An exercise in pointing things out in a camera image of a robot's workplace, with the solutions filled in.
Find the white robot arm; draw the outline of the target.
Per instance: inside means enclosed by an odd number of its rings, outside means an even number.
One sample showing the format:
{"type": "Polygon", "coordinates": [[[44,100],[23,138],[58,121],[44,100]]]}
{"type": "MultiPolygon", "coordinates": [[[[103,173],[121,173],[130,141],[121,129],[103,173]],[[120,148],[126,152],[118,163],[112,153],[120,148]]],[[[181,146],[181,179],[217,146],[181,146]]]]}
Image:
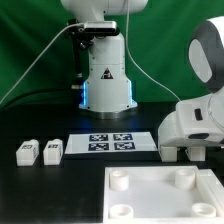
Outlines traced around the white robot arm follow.
{"type": "MultiPolygon", "coordinates": [[[[60,0],[76,18],[77,45],[89,53],[89,77],[80,107],[98,114],[119,114],[137,106],[125,74],[127,39],[110,15],[143,10],[148,0],[60,0]]],[[[176,104],[158,129],[159,147],[224,144],[224,16],[210,18],[194,32],[188,48],[192,69],[208,95],[176,104]]]]}

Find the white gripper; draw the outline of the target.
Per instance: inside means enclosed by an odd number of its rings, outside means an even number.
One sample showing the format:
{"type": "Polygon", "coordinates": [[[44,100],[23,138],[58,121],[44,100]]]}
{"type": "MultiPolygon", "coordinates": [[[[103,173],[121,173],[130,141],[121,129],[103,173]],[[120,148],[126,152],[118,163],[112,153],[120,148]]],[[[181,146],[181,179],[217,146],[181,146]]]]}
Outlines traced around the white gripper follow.
{"type": "Polygon", "coordinates": [[[170,113],[158,128],[158,146],[163,147],[187,147],[195,145],[195,140],[190,140],[181,134],[176,113],[170,113]]]}

